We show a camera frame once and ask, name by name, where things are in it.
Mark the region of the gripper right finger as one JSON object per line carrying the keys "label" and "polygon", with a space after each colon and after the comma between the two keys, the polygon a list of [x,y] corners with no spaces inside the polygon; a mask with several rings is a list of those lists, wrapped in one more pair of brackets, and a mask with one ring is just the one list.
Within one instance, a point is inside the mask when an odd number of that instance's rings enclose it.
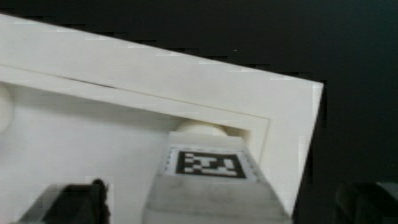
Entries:
{"label": "gripper right finger", "polygon": [[348,183],[336,190],[334,224],[398,224],[398,183]]}

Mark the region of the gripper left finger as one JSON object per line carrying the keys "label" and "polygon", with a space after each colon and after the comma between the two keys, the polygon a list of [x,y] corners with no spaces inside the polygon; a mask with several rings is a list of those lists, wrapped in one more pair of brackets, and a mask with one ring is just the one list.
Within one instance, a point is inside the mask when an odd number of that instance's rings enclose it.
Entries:
{"label": "gripper left finger", "polygon": [[52,185],[16,224],[110,224],[107,193],[101,179],[91,184]]}

